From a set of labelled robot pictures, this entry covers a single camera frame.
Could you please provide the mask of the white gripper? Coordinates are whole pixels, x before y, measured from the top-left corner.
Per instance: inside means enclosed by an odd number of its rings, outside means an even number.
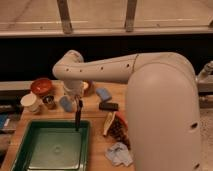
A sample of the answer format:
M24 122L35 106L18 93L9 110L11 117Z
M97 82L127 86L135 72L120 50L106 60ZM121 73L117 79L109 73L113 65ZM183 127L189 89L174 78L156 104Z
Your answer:
M64 81L63 88L65 93L71 98L74 99L76 107L83 108L83 100L78 97L83 96L83 82L82 81Z

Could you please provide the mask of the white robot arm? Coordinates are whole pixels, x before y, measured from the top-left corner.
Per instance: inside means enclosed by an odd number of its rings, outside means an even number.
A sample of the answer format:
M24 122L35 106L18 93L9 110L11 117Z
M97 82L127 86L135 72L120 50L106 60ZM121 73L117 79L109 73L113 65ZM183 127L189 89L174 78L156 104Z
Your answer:
M77 80L123 83L135 171L202 171L200 111L191 63L173 52L86 62L71 50L53 67L69 91Z

